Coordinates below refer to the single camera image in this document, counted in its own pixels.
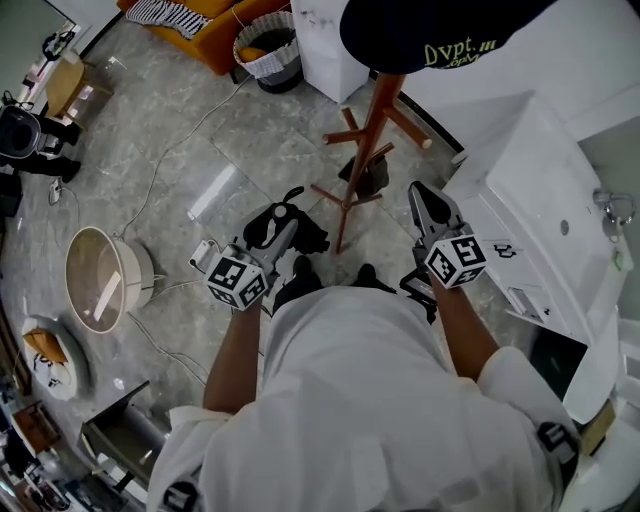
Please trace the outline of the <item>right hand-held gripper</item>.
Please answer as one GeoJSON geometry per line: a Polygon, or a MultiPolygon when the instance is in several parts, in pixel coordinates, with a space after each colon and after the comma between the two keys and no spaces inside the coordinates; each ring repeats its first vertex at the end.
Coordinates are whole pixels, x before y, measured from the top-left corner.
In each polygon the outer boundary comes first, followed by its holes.
{"type": "Polygon", "coordinates": [[[419,181],[410,184],[408,198],[413,223],[422,236],[431,231],[444,233],[430,244],[425,237],[416,241],[413,254],[418,269],[446,289],[470,283],[482,274],[487,258],[452,198],[419,181]]]}

